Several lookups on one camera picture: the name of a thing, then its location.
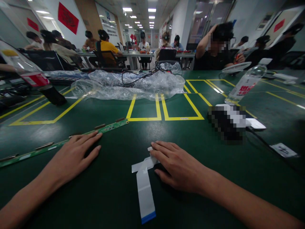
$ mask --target hand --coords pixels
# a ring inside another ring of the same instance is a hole
[[[95,131],[88,135],[74,135],[55,154],[41,171],[39,177],[52,182],[55,185],[55,189],[75,178],[98,156],[98,152],[101,149],[100,145],[84,158],[86,151],[103,135],[97,135],[97,133]]]
[[[209,196],[218,173],[205,167],[175,143],[151,143],[151,155],[157,158],[169,174],[156,169],[160,179],[175,189]]]
[[[240,54],[234,63],[237,63],[237,64],[244,63],[245,60],[246,60],[245,56],[243,54]]]
[[[209,34],[213,33],[216,29],[216,27],[218,26],[218,24],[215,24],[209,31]]]

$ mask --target water bottle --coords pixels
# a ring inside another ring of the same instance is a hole
[[[39,90],[52,104],[60,106],[67,102],[66,98],[52,86],[50,81],[38,68],[20,59],[15,51],[2,52],[10,57],[16,73],[32,87]]]
[[[236,84],[225,103],[231,106],[236,105],[256,84],[267,71],[267,66],[272,59],[263,58],[257,66],[250,68]]]

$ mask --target green table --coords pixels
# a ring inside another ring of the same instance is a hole
[[[130,123],[105,133],[92,165],[51,196],[27,223],[28,228],[244,228],[212,201],[164,185],[149,170],[157,217],[141,225],[136,174],[131,165],[148,157],[151,141],[177,143],[207,167],[305,221],[305,181],[285,162],[247,133],[243,145],[226,145],[207,120],[209,104],[223,103],[242,73],[184,72],[185,91],[166,101],[68,99],[62,107],[43,98],[2,117],[0,158],[85,133],[97,125],[128,117]],[[69,88],[62,87],[62,92]],[[277,80],[259,82],[241,101],[267,129],[270,144],[284,143],[304,153],[305,87]],[[0,168],[0,207],[34,179],[56,153]],[[302,170],[302,157],[289,159]]]

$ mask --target bottle cap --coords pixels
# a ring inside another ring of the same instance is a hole
[[[268,65],[272,61],[272,58],[263,58],[260,60],[259,64]]]

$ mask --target red banner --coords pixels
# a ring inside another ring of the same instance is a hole
[[[61,3],[58,7],[58,20],[76,35],[79,20]]]
[[[28,17],[26,19],[28,20],[28,25],[39,32],[38,25],[35,22],[33,22],[31,19],[29,19]]]
[[[273,31],[273,32],[276,32],[276,31],[278,31],[280,28],[282,28],[283,25],[284,25],[284,23],[285,23],[285,19],[281,20],[278,24],[276,24],[275,27],[274,27],[274,31]]]

